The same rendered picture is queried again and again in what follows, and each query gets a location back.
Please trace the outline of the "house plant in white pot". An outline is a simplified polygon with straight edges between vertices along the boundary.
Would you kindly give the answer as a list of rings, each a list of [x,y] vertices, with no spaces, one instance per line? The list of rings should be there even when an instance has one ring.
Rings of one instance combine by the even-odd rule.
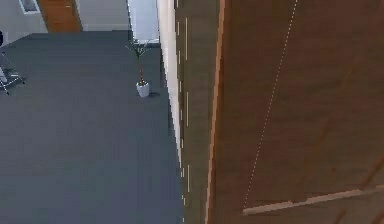
[[[147,51],[147,43],[142,44],[137,39],[132,39],[126,48],[132,51],[137,58],[139,81],[136,83],[136,89],[138,95],[141,98],[148,97],[150,94],[150,84],[144,79],[143,65],[141,62],[141,57]]]

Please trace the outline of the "brown wooden room door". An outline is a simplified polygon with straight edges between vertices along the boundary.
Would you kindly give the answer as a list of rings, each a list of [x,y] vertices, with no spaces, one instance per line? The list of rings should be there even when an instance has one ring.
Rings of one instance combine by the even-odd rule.
[[[175,0],[181,224],[384,224],[384,0]]]

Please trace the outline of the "orange wooden room door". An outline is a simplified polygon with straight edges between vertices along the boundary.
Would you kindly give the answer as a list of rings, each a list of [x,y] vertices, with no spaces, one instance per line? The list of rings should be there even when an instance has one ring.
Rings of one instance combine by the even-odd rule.
[[[49,33],[81,32],[75,0],[37,0]]]

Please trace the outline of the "white framed wall picture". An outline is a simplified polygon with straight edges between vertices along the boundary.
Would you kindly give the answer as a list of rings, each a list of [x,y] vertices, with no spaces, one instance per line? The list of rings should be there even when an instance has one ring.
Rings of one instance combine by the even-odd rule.
[[[24,14],[38,14],[40,12],[37,0],[19,0]]]

